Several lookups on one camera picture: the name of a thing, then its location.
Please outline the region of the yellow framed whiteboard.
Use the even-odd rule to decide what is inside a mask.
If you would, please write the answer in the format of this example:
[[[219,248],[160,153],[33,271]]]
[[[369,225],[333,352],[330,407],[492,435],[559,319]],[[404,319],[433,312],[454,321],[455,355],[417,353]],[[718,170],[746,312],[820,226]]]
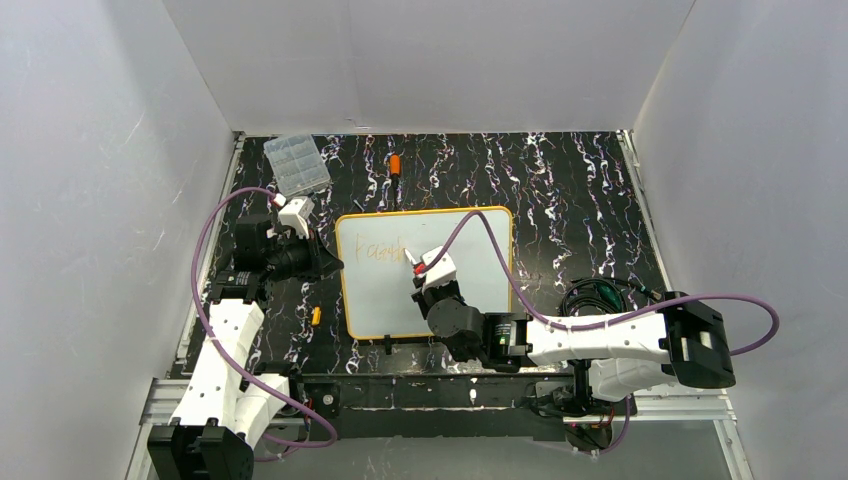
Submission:
[[[508,312],[512,289],[499,264],[512,260],[513,215],[504,206],[349,214],[335,224],[347,331],[357,340],[416,338],[430,330],[412,301],[418,259],[460,232],[448,253],[458,269],[464,299],[482,312]]]

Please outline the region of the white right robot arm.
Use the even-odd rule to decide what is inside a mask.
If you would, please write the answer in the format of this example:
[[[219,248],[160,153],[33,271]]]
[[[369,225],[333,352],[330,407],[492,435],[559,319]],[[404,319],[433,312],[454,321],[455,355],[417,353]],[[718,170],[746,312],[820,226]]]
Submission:
[[[483,313],[461,298],[455,281],[420,288],[411,298],[455,361],[478,361],[501,373],[570,363],[572,397],[582,402],[614,403],[660,384],[724,389],[736,383],[722,315],[677,292],[658,310],[626,320],[605,314],[548,322]]]

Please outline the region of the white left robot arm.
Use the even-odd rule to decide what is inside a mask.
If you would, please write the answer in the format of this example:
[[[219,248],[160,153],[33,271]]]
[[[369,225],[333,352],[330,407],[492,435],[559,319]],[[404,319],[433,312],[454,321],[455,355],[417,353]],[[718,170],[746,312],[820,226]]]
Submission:
[[[236,222],[207,296],[210,326],[186,392],[147,441],[161,479],[249,479],[255,448],[290,393],[292,369],[267,367],[256,386],[243,376],[265,319],[272,282],[323,280],[341,270],[307,217],[249,215]]]

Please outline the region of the white orange marker pen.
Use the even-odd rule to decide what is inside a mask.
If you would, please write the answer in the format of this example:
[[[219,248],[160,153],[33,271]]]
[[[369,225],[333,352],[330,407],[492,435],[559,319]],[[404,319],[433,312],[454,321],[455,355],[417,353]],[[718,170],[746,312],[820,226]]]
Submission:
[[[409,249],[404,249],[404,255],[412,267],[416,267],[420,263]]]

